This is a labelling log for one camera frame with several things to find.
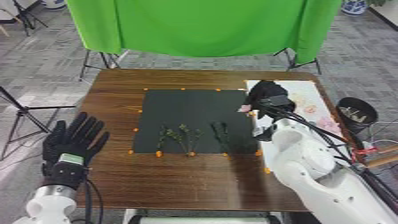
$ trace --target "orange marker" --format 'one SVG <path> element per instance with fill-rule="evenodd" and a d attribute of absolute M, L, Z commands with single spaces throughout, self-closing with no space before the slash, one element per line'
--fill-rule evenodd
<path fill-rule="evenodd" d="M 164 152 L 156 151 L 156 158 L 160 158 L 164 156 Z"/>
<path fill-rule="evenodd" d="M 258 151 L 256 151 L 256 156 L 261 156 L 263 155 L 263 150 L 259 149 Z"/>
<path fill-rule="evenodd" d="M 270 174 L 270 168 L 265 168 L 265 173 Z"/>

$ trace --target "gray carpet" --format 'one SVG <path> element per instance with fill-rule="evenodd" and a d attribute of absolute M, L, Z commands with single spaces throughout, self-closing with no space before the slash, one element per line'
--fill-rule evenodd
<path fill-rule="evenodd" d="M 48 11 L 37 7 L 34 14 L 50 27 L 39 26 L 30 37 L 25 36 L 20 24 L 4 25 L 11 38 L 0 34 L 0 85 L 27 106 L 78 105 L 89 85 L 78 82 L 85 49 L 69 12 Z M 398 32 L 371 13 L 361 17 L 338 15 L 318 59 L 323 70 L 320 80 L 332 102 L 345 96 L 359 97 L 375 106 L 380 121 L 393 121 L 398 118 Z M 286 63 L 283 55 L 196 59 L 133 51 L 121 67 L 284 71 Z M 91 64 L 103 66 L 96 54 Z M 316 68 L 307 65 L 297 71 L 316 73 Z M 96 74 L 98 70 L 91 69 L 87 82 L 92 82 Z M 14 112 L 16 109 L 0 99 L 0 145 L 7 138 Z M 59 119 L 71 120 L 73 114 L 75 110 L 64 110 Z M 37 116 L 46 119 L 50 111 L 37 113 Z M 32 124 L 23 122 L 18 135 L 30 130 Z M 398 125 L 393 124 L 375 139 L 398 140 L 396 130 Z M 13 145 L 11 149 L 20 147 L 18 151 L 0 162 L 0 224 L 11 223 L 25 214 L 23 204 L 39 185 L 41 138 L 43 135 Z M 384 180 L 396 186 L 396 170 L 380 172 Z M 123 211 L 108 211 L 107 214 L 105 223 L 119 223 Z"/>

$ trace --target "black glove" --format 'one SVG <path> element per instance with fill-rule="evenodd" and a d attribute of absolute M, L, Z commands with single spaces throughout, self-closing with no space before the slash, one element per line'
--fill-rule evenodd
<path fill-rule="evenodd" d="M 277 117 L 277 110 L 270 107 L 277 107 L 290 112 L 295 111 L 295 103 L 288 99 L 286 89 L 275 84 L 275 82 L 265 80 L 258 82 L 251 89 L 243 105 L 251 105 L 249 110 L 259 110 L 258 119 L 261 119 L 265 115 L 272 118 Z"/>
<path fill-rule="evenodd" d="M 101 129 L 103 129 L 103 122 L 98 121 L 94 117 L 89 117 L 87 119 L 87 113 L 78 114 L 78 117 L 75 118 L 75 121 L 69 125 L 69 128 L 66 128 L 66 121 L 57 122 L 53 132 L 48 135 L 46 140 L 43 142 L 43 159 L 44 159 L 43 174 L 48 177 L 46 180 L 48 179 L 59 180 L 64 178 L 59 177 L 62 176 L 60 173 L 64 174 L 64 169 L 71 169 L 75 171 L 76 169 L 80 169 L 73 167 L 73 164 L 69 163 L 60 164 L 59 159 L 64 153 L 82 157 L 84 164 L 80 166 L 82 167 L 89 166 L 91 159 L 96 153 L 101 151 L 110 136 L 108 132 L 105 132 L 96 143 L 92 144 Z"/>

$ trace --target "black cable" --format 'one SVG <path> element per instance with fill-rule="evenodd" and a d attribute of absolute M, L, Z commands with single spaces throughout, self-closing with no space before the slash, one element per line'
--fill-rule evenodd
<path fill-rule="evenodd" d="M 322 137 L 322 139 L 325 140 L 327 144 L 331 145 L 331 148 L 332 148 L 334 151 L 338 152 L 338 154 L 339 154 L 343 160 L 347 161 L 348 164 L 352 164 L 352 161 L 350 161 L 350 159 L 347 158 L 343 152 L 339 151 L 339 148 L 338 148 L 338 146 L 336 146 L 336 144 L 334 144 L 331 138 L 327 137 L 325 133 L 323 133 L 318 129 L 315 129 L 315 126 L 309 124 L 309 122 L 307 122 L 307 121 L 302 121 L 302 120 L 297 120 L 295 118 L 291 118 L 291 117 L 288 117 L 288 116 L 284 116 L 284 118 L 290 119 L 290 120 L 293 120 L 295 122 L 299 122 L 302 125 L 306 125 L 306 126 L 309 127 L 309 129 L 316 132 L 316 134 L 320 135 L 320 137 Z"/>
<path fill-rule="evenodd" d="M 103 196 L 101 196 L 101 193 L 100 193 L 100 190 L 98 190 L 98 187 L 96 187 L 96 184 L 94 182 L 87 179 L 87 182 L 91 184 L 91 187 L 96 191 L 96 196 L 98 196 L 98 201 L 100 201 L 100 215 L 98 215 L 98 224 L 103 223 Z"/>
<path fill-rule="evenodd" d="M 84 180 L 84 188 L 85 188 L 85 224 L 91 224 L 92 197 L 91 197 L 91 185 L 87 179 Z"/>
<path fill-rule="evenodd" d="M 343 157 L 345 161 L 348 164 L 352 164 L 352 160 L 347 158 L 345 154 L 339 151 L 339 148 L 331 140 L 331 138 L 327 137 L 327 134 L 338 138 L 338 140 L 341 139 L 339 136 L 336 136 L 331 132 L 327 132 L 322 128 L 318 128 L 304 119 L 304 117 L 295 114 L 293 112 L 284 111 L 281 108 L 272 107 L 272 106 L 265 106 L 270 109 L 279 111 L 279 114 L 272 113 L 272 111 L 267 111 L 274 116 L 281 116 L 283 118 L 297 121 L 302 125 L 306 125 L 309 127 L 309 129 L 316 132 L 316 134 L 320 135 L 322 139 L 325 140 L 327 144 L 331 145 L 331 148 L 336 150 L 336 152 L 339 153 L 339 156 Z"/>
<path fill-rule="evenodd" d="M 389 186 L 386 185 L 380 178 L 370 172 L 368 169 L 364 170 L 363 174 L 359 174 L 359 175 L 361 175 L 366 183 L 370 184 L 370 187 L 371 187 L 373 191 L 377 192 L 377 195 L 379 195 L 386 205 L 389 206 L 393 212 L 398 215 L 398 207 L 396 207 L 398 195 L 396 195 L 395 191 L 391 190 Z"/>

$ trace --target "tripod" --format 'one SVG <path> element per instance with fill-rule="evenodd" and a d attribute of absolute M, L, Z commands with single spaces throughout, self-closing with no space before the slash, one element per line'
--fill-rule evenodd
<path fill-rule="evenodd" d="M 283 52 L 284 52 L 284 54 L 286 54 L 288 61 L 290 61 L 290 67 L 288 67 L 286 72 L 290 72 L 291 69 L 300 68 L 304 65 L 315 63 L 315 65 L 316 65 L 316 69 L 318 69 L 318 75 L 322 75 L 322 69 L 320 69 L 320 61 L 318 61 L 318 58 L 315 58 L 315 60 L 313 60 L 311 62 L 307 62 L 307 63 L 304 63 L 304 64 L 297 64 L 297 63 L 295 63 L 297 56 L 293 57 L 293 60 L 291 60 L 291 58 L 290 58 L 290 52 L 288 52 L 288 48 L 284 48 L 284 49 L 274 54 L 274 56 L 277 56 Z"/>
<path fill-rule="evenodd" d="M 43 24 L 44 27 L 48 27 L 48 25 L 44 24 L 44 22 L 39 20 L 39 18 L 34 16 L 34 14 L 27 11 L 27 9 L 21 7 L 20 3 L 16 0 L 13 0 L 14 2 L 14 6 L 16 6 L 16 10 L 18 10 L 18 14 L 20 14 L 20 19 L 21 19 L 21 23 L 23 23 L 23 29 L 25 29 L 25 33 L 27 33 L 27 36 L 29 35 L 29 29 L 36 29 L 36 21 Z"/>
<path fill-rule="evenodd" d="M 11 96 L 7 90 L 4 89 L 4 87 L 0 86 L 0 93 L 2 93 L 2 98 L 4 100 L 13 104 L 13 106 L 18 108 L 18 112 L 16 112 L 16 120 L 14 120 L 14 124 L 13 124 L 13 128 L 11 128 L 11 132 L 9 132 L 9 138 L 7 138 L 7 142 L 5 142 L 5 146 L 4 146 L 4 152 L 2 152 L 2 157 L 0 157 L 0 161 L 5 159 L 5 157 L 9 155 L 5 155 L 7 153 L 7 148 L 9 148 L 9 144 L 20 140 L 23 140 L 25 138 L 32 137 L 34 135 L 41 134 L 41 133 L 50 133 L 52 130 L 48 129 L 48 126 L 53 122 L 59 110 L 62 108 L 75 108 L 75 106 L 55 106 L 55 107 L 25 107 L 21 106 L 21 104 L 18 103 L 14 97 Z M 37 118 L 34 117 L 34 115 L 30 114 L 30 110 L 50 110 L 55 109 L 55 112 L 52 114 L 52 118 L 46 122 L 46 124 L 41 123 L 41 121 L 37 120 Z M 27 134 L 25 136 L 18 137 L 16 139 L 13 139 L 14 134 L 16 134 L 16 127 L 18 127 L 18 123 L 21 120 L 21 117 L 27 117 L 29 120 L 34 122 L 36 126 L 39 127 L 39 131 L 32 132 L 30 134 Z"/>

